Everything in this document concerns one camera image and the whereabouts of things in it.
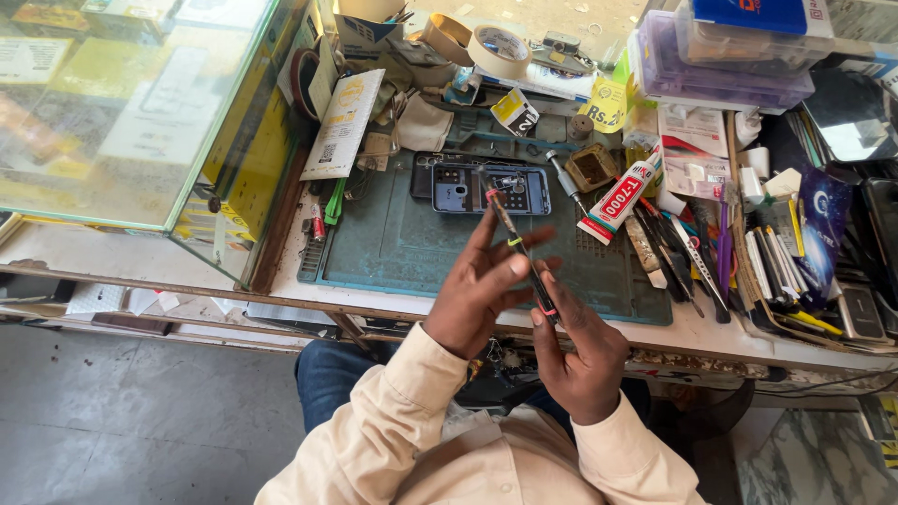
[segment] glass display case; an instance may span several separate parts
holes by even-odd
[[[169,238],[246,287],[295,150],[278,72],[322,32],[308,0],[2,2],[0,208]]]

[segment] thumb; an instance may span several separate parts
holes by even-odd
[[[530,260],[523,254],[502,261],[488,271],[474,286],[472,298],[484,306],[492,305],[499,297],[527,277]]]
[[[552,326],[539,308],[531,309],[533,319],[533,349],[540,368],[540,378],[554,382],[564,374],[564,353],[561,352],[555,327]]]

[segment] battery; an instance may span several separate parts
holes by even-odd
[[[321,219],[321,206],[312,204],[312,239],[315,242],[324,242],[324,219]]]

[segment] glue tube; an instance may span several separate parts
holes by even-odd
[[[654,153],[644,162],[634,162],[612,190],[605,193],[586,217],[580,219],[577,227],[608,245],[655,176],[657,159],[658,153]]]

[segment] rubber band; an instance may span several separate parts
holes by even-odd
[[[536,300],[536,305],[540,306],[540,310],[541,310],[542,313],[545,314],[545,315],[555,315],[555,314],[557,314],[557,313],[559,312],[558,309],[555,309],[555,308],[553,308],[553,309],[550,310],[549,312],[546,312],[546,309],[544,309],[544,308],[542,307],[542,303],[540,303],[540,300]]]

